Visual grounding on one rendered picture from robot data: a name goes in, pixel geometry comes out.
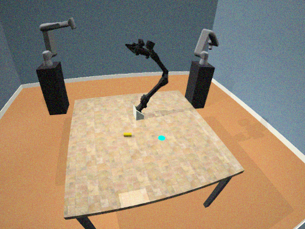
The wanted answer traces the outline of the cyan circle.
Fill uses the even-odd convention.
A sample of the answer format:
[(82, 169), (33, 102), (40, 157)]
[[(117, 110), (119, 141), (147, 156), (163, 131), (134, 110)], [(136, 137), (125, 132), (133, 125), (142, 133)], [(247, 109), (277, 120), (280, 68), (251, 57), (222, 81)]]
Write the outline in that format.
[(161, 135), (161, 136), (158, 137), (158, 139), (163, 141), (163, 140), (165, 140), (165, 137)]

